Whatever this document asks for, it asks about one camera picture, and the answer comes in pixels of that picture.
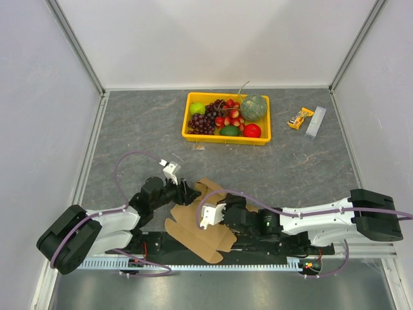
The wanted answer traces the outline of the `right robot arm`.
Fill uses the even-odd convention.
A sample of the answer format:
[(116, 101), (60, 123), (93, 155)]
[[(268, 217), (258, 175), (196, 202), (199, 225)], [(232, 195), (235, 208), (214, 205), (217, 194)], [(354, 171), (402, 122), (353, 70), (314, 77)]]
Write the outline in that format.
[(354, 189), (350, 197), (300, 209), (247, 209), (246, 199), (229, 194), (223, 224), (237, 233), (272, 240), (310, 254), (318, 247), (361, 236), (374, 242), (403, 239), (390, 196)]

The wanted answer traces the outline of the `brown cardboard box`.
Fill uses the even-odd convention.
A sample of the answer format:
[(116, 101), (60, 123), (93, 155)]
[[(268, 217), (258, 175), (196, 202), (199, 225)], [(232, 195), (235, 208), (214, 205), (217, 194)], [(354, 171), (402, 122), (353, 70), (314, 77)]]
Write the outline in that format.
[(196, 225), (201, 217), (196, 214), (201, 200), (212, 191), (222, 187), (207, 178), (196, 182), (195, 189), (201, 193), (190, 205), (176, 204), (170, 211), (172, 219), (165, 220), (166, 232), (184, 245), (190, 252), (209, 264), (222, 262), (223, 253), (229, 253), (237, 241), (235, 234), (222, 224), (210, 225), (207, 229), (199, 229)]

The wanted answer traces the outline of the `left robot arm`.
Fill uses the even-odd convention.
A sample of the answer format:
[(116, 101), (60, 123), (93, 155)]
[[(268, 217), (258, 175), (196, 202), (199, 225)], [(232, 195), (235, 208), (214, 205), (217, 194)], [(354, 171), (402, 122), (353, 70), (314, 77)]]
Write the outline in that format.
[(183, 178), (174, 183), (150, 177), (126, 205), (101, 211), (69, 206), (39, 237), (36, 247), (63, 275), (90, 256), (116, 249), (134, 254), (141, 248), (141, 228), (153, 219), (156, 209), (169, 203), (187, 206), (200, 195)]

